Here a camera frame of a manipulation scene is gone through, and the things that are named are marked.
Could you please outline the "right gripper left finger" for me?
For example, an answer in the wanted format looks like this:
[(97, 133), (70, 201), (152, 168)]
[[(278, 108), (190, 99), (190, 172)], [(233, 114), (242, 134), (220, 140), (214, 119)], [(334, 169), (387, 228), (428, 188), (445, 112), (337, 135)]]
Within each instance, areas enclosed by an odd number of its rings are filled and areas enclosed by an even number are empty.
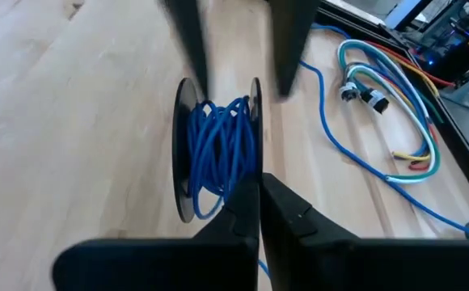
[(256, 291), (260, 189), (242, 179), (191, 238), (98, 238), (54, 261), (56, 291)]

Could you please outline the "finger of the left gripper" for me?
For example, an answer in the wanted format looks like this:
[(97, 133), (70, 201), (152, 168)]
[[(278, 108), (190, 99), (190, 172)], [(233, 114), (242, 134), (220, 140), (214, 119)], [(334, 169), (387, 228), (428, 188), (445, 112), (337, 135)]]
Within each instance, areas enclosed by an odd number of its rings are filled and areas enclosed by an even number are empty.
[(159, 1), (175, 26), (204, 98), (209, 99), (209, 71), (198, 0)]
[(268, 0), (268, 4), (277, 94), (288, 99), (319, 0)]

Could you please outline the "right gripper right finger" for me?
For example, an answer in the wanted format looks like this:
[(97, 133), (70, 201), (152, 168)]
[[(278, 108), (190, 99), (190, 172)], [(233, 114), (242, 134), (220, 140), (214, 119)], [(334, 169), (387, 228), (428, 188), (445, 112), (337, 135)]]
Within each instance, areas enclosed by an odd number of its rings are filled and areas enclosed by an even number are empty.
[(278, 291), (469, 291), (469, 240), (359, 238), (270, 173), (260, 219)]

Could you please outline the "black white connector plug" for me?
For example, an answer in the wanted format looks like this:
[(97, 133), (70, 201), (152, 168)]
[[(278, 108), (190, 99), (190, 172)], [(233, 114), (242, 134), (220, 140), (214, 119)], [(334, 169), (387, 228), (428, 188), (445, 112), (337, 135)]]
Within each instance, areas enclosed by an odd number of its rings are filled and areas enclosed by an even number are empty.
[(383, 114), (389, 106), (389, 101), (385, 95), (375, 89), (370, 88), (363, 91), (361, 93), (361, 99), (379, 114)]
[(357, 89), (357, 85), (354, 82), (346, 82), (339, 89), (339, 93), (344, 101), (350, 101), (360, 96), (360, 91)]

